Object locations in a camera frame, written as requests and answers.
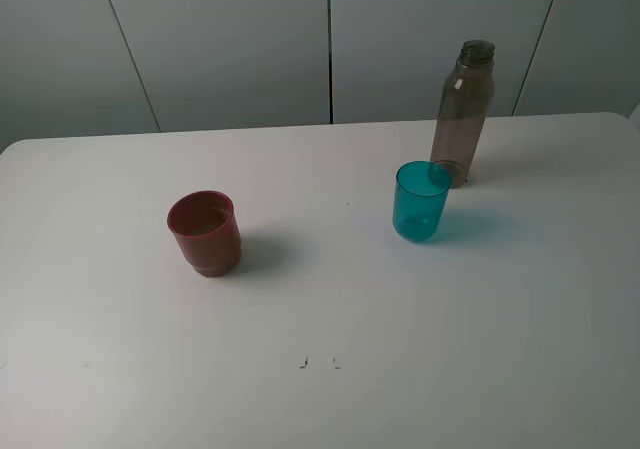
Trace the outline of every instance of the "cup rim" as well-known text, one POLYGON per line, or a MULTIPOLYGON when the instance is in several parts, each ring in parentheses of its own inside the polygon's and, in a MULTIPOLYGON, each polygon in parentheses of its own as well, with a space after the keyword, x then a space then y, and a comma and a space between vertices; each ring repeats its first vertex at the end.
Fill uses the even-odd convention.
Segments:
POLYGON ((409 194, 416 196, 416 197, 438 197, 441 196, 443 194, 446 194, 449 189, 451 189, 451 184, 453 184, 453 180, 451 178, 451 174, 449 174, 449 171, 447 171, 444 167, 442 167, 440 164, 436 163, 436 162, 430 162, 430 161, 410 161, 407 162, 405 164, 403 164, 402 166, 400 166, 400 168, 396 171, 396 183, 398 184, 398 186, 400 186, 403 190, 405 190, 406 192, 408 192, 409 194), (427 167, 437 167, 438 169, 444 171, 448 176, 449 176, 449 184, 447 184, 447 187, 444 188, 442 190, 442 192, 438 192, 436 194, 418 194, 415 191, 412 191, 411 189, 407 188, 405 185, 403 185, 400 182, 400 172, 402 171, 402 169, 404 169, 407 166, 410 166, 411 164, 426 164, 427 167))
POLYGON ((187 194, 186 196, 181 197, 180 199, 178 199, 173 204, 173 206, 171 206, 171 209, 169 209, 169 213, 167 214, 167 226, 169 226, 169 230, 176 236, 180 236, 180 237, 184 237, 184 238, 188 238, 188 239, 200 239, 200 238, 203 238, 203 237, 209 237, 209 236, 211 236, 211 234, 215 234, 216 232, 220 231, 222 228, 224 228, 225 226, 230 224, 229 221, 231 221, 231 219, 233 219, 234 214, 235 214, 235 208, 233 206, 233 201, 226 194, 224 194, 224 193, 222 193, 220 191, 209 191, 209 190, 196 191, 196 192, 192 192, 191 194, 187 194), (196 196, 196 195, 199 195, 199 194, 215 194, 216 196, 222 197, 222 199, 224 199, 226 202, 229 203, 229 207, 230 207, 229 217, 227 217, 222 224, 220 224, 218 227, 216 227, 211 232, 206 232, 204 234, 197 234, 197 235, 184 234, 183 232, 180 232, 180 231, 178 231, 177 229, 175 229, 173 227, 173 225, 171 224, 171 216, 176 211, 177 207, 182 202, 185 201, 185 199, 188 199, 190 197, 193 197, 193 196, 196 196))

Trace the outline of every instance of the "tabletop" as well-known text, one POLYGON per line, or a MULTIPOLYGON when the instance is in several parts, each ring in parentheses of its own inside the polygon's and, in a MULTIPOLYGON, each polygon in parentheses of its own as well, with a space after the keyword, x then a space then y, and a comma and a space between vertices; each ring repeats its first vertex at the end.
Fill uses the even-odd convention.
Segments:
POLYGON ((0 446, 639 447, 640 133, 488 119, 431 241, 435 123, 24 141, 0 156, 0 446), (206 279, 166 227, 234 201, 206 279))

